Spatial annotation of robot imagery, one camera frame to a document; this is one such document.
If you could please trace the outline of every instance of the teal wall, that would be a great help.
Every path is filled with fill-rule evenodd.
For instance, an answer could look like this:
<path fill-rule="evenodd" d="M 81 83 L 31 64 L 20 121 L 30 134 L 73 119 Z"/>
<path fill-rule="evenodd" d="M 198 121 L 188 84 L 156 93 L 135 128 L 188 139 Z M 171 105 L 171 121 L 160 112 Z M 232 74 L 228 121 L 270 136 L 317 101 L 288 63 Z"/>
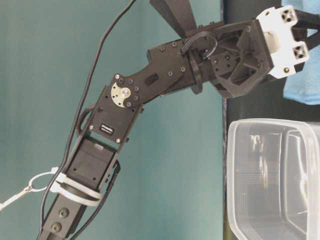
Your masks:
<path fill-rule="evenodd" d="M 0 1 L 0 200 L 60 164 L 99 39 L 128 1 Z M 198 25 L 220 19 L 219 0 L 191 5 Z M 139 71 L 148 48 L 177 38 L 138 0 L 105 43 L 86 105 L 114 73 Z M 147 104 L 119 160 L 109 199 L 79 240 L 223 238 L 222 109 L 213 87 Z M 1 239 L 36 238 L 41 197 L 0 213 Z"/>

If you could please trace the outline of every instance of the transparent plastic box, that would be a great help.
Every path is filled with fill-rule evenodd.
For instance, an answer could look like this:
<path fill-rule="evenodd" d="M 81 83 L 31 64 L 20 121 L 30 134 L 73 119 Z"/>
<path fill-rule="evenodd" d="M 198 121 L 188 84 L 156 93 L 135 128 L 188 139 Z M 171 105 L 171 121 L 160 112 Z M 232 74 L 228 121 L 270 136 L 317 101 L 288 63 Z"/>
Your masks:
<path fill-rule="evenodd" d="M 230 125 L 227 208 L 239 240 L 320 240 L 319 140 L 317 123 Z"/>

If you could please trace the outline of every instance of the blue cloth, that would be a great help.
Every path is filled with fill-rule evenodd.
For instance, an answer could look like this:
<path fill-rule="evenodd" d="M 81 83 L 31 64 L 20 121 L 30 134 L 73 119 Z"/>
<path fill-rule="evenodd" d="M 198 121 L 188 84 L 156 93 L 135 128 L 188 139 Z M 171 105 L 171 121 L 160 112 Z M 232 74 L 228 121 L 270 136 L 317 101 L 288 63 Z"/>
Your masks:
<path fill-rule="evenodd" d="M 319 0 L 282 0 L 282 5 L 292 5 L 304 12 L 320 14 Z M 320 104 L 320 46 L 312 49 L 309 54 L 310 59 L 305 63 L 303 71 L 287 78 L 283 96 L 300 103 L 318 105 Z"/>

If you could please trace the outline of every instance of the black robotic arm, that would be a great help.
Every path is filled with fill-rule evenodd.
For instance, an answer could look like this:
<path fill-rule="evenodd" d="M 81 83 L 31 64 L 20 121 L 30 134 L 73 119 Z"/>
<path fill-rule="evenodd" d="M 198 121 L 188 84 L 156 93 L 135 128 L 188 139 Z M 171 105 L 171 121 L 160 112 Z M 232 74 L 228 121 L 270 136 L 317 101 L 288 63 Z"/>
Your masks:
<path fill-rule="evenodd" d="M 260 19 L 247 22 L 213 22 L 197 27 L 188 0 L 150 2 L 181 39 L 149 49 L 149 65 L 140 72 L 115 74 L 96 104 L 82 115 L 83 120 L 90 113 L 83 129 L 78 127 L 79 136 L 67 164 L 51 187 L 58 194 L 45 218 L 40 240 L 68 238 L 87 206 L 98 206 L 99 211 L 120 171 L 118 156 L 144 104 L 185 88 L 199 94 L 205 82 L 211 82 L 225 98 L 245 95 L 258 84 L 274 80 L 267 77 L 269 73 L 286 77 L 301 71 L 309 58 L 308 49 L 320 44 L 319 32 L 307 37 L 306 31 L 320 30 L 319 15 L 292 7 L 267 9 Z M 276 29 L 268 30 L 268 21 L 290 26 L 286 36 L 292 39 L 285 39 L 292 40 L 288 42 L 293 44 L 290 48 L 282 48 L 284 37 Z M 290 50 L 281 63 L 277 53 Z M 92 133 L 116 143 L 117 148 L 95 139 Z M 100 191 L 107 182 L 103 196 Z"/>

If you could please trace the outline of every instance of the wire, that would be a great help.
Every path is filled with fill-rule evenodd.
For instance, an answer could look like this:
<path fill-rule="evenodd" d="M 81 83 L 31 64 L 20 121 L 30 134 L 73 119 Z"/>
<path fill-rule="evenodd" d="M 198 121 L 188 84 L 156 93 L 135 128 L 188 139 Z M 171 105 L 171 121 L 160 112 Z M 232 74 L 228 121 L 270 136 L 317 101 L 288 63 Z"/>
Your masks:
<path fill-rule="evenodd" d="M 82 123 L 84 122 L 86 116 L 95 108 L 95 104 L 92 104 L 90 106 L 88 106 L 86 109 L 84 109 L 84 111 L 81 113 L 79 119 L 78 119 L 78 123 L 76 125 L 76 134 L 79 136 L 80 133 L 82 132 L 82 129 L 81 129 L 81 125 Z"/>
<path fill-rule="evenodd" d="M 70 238 L 70 240 L 75 240 L 88 226 L 89 224 L 95 219 L 95 217 L 98 215 L 98 213 L 100 212 L 100 210 L 102 209 L 102 207 L 104 206 L 109 193 L 111 192 L 112 187 L 115 184 L 116 178 L 121 170 L 120 167 L 120 163 L 118 162 L 118 160 L 115 162 L 114 164 L 116 167 L 114 169 L 114 172 L 112 174 L 111 180 L 108 184 L 108 187 L 106 188 L 105 194 L 101 200 L 101 202 L 99 203 L 99 205 L 96 207 L 96 209 L 94 210 L 94 212 L 92 213 L 92 215 L 89 217 L 89 219 L 83 224 L 83 226 Z"/>
<path fill-rule="evenodd" d="M 213 35 L 212 32 L 209 32 L 209 31 L 201 31 L 201 32 L 193 35 L 184 44 L 183 48 L 181 48 L 181 54 L 184 55 L 196 40 L 198 40 L 199 38 L 203 38 L 203 37 L 209 37 L 209 38 L 213 39 L 215 42 L 214 47 L 211 50 L 209 50 L 208 52 L 206 52 L 205 54 L 203 54 L 203 58 L 208 59 L 215 52 L 215 50 L 218 47 L 218 40 L 216 39 L 215 35 Z"/>
<path fill-rule="evenodd" d="M 99 45 L 98 45 L 98 49 L 97 49 L 96 55 L 95 55 L 95 57 L 93 59 L 93 63 L 92 63 L 88 78 L 86 80 L 85 87 L 84 87 L 80 102 L 79 102 L 78 107 L 76 109 L 76 113 L 75 113 L 75 116 L 74 116 L 74 119 L 73 119 L 72 127 L 71 127 L 70 133 L 68 135 L 68 139 L 67 139 L 65 150 L 64 150 L 63 160 L 61 162 L 61 165 L 59 166 L 58 171 L 56 172 L 56 174 L 53 176 L 53 178 L 51 179 L 50 183 L 48 184 L 48 187 L 45 190 L 44 195 L 42 197 L 41 210 L 40 210 L 40 230 L 39 230 L 38 236 L 36 238 L 37 240 L 40 240 L 41 232 L 42 232 L 42 229 L 43 229 L 44 215 L 45 215 L 45 204 L 46 204 L 46 200 L 47 200 L 50 188 L 53 185 L 53 183 L 55 182 L 55 180 L 57 179 L 58 175 L 62 172 L 62 170 L 64 169 L 64 167 L 66 166 L 66 163 L 68 161 L 70 146 L 71 146 L 74 134 L 75 134 L 75 130 L 76 130 L 76 126 L 77 126 L 77 123 L 78 123 L 78 120 L 79 120 L 80 112 L 81 112 L 81 109 L 82 109 L 82 107 L 84 105 L 84 102 L 86 100 L 86 97 L 87 97 L 87 94 L 88 94 L 88 91 L 89 91 L 89 88 L 90 88 L 91 80 L 92 80 L 93 74 L 95 72 L 95 69 L 96 69 L 96 66 L 97 66 L 97 62 L 98 62 L 102 47 L 104 45 L 104 42 L 105 42 L 106 38 L 108 37 L 108 35 L 110 34 L 110 32 L 112 31 L 112 29 L 117 24 L 117 22 L 132 7 L 132 5 L 135 2 L 136 2 L 136 0 L 131 0 L 129 2 L 127 7 L 113 20 L 112 24 L 108 27 L 108 29 L 105 31 L 105 33 L 103 34 L 102 38 L 100 39 L 100 42 L 99 42 Z"/>

